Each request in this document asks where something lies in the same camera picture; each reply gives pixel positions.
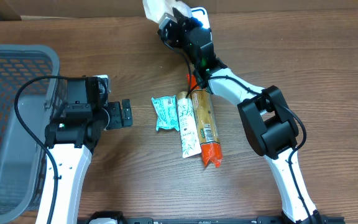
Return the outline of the beige Pantree snack bag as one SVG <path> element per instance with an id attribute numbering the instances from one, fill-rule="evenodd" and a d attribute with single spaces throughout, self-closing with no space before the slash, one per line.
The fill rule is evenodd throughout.
<path id="1" fill-rule="evenodd" d="M 143 0 L 145 16 L 147 19 L 159 23 L 165 13 L 173 15 L 173 8 L 186 17 L 192 17 L 190 7 L 183 1 L 177 0 Z"/>

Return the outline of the teal snack packet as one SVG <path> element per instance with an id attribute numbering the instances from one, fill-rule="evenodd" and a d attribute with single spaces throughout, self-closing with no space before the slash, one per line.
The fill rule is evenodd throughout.
<path id="1" fill-rule="evenodd" d="M 176 96 L 151 98 L 151 102 L 157 114 L 156 131 L 160 129 L 179 131 Z"/>

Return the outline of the white tube with gold cap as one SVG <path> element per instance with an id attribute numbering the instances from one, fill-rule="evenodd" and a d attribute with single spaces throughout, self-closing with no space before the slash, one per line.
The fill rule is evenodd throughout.
<path id="1" fill-rule="evenodd" d="M 182 91 L 177 95 L 177 113 L 180 128 L 182 158 L 195 156 L 201 153 L 192 100 L 190 97 L 187 97 L 186 94 L 186 91 Z"/>

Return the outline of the orange pasta packet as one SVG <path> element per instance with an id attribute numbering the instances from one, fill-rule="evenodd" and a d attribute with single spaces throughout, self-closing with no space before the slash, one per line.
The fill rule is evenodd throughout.
<path id="1" fill-rule="evenodd" d="M 209 163 L 219 167 L 223 153 L 216 126 L 211 94 L 196 85 L 194 75 L 187 75 L 190 85 L 190 96 L 196 121 L 198 138 L 201 146 L 201 157 L 205 166 Z"/>

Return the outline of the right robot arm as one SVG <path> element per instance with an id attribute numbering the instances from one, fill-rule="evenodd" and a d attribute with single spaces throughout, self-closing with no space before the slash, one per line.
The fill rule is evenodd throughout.
<path id="1" fill-rule="evenodd" d="M 282 200 L 285 223 L 322 223 L 308 195 L 298 163 L 298 151 L 307 138 L 299 117 L 288 107 L 276 86 L 262 88 L 235 75 L 215 54 L 207 17 L 171 7 L 158 20 L 163 43 L 185 53 L 194 70 L 188 91 L 197 88 L 237 106 L 246 138 L 268 163 Z"/>

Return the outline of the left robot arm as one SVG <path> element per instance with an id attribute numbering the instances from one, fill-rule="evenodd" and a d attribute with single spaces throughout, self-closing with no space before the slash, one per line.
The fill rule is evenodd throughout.
<path id="1" fill-rule="evenodd" d="M 110 102 L 107 75 L 73 78 L 67 97 L 45 127 L 51 154 L 37 223 L 76 223 L 83 182 L 103 131 L 133 124 L 128 99 Z"/>

